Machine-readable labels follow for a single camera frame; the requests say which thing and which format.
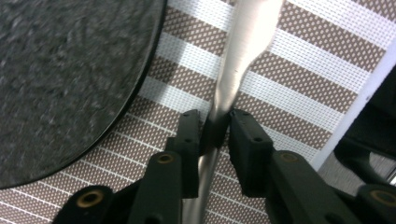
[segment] round gray pad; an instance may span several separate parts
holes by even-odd
[[[2,0],[0,189],[53,174],[108,133],[136,95],[164,1]]]

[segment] silver rod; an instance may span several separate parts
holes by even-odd
[[[219,148],[229,125],[229,113],[250,64],[271,44],[284,0],[241,0],[235,6],[233,26],[205,121],[199,160],[199,197],[185,200],[183,223],[202,224]]]

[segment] fabric surface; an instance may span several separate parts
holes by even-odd
[[[88,185],[122,189],[176,132],[178,115],[210,107],[234,1],[169,0],[162,38],[139,97],[112,134],[82,160],[33,184],[0,191],[0,223],[48,223]],[[396,36],[396,3],[289,0],[274,43],[245,78],[237,107],[276,149],[315,159]],[[263,199],[240,188],[225,147],[206,223],[269,223]]]

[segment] brown checkered stripe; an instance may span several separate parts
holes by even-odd
[[[395,13],[389,9],[395,8],[393,1],[356,2],[390,20],[395,19]],[[171,7],[167,13],[164,32],[220,56],[224,31]],[[296,15],[303,19],[294,19]],[[379,47],[290,3],[285,4],[278,27],[369,72],[384,53]],[[250,70],[341,113],[356,98],[355,92],[271,52],[265,52]],[[154,59],[149,76],[206,101],[210,100],[215,83],[159,56]],[[262,125],[316,149],[321,149],[331,136],[326,130],[245,93],[237,106],[251,112]],[[48,223],[80,188],[101,184],[122,189],[142,177],[150,155],[162,150],[166,137],[175,134],[178,116],[175,110],[137,97],[117,129],[83,160],[34,184],[2,190],[0,222]],[[207,207],[207,223],[267,223],[263,200],[240,194],[226,151],[224,148],[220,155]]]

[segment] metal rod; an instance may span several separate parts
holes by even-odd
[[[201,224],[219,148],[229,125],[229,113],[250,64],[271,44],[284,0],[241,0],[235,6],[233,26],[226,41],[212,108],[200,142],[199,197],[185,200],[183,223]]]

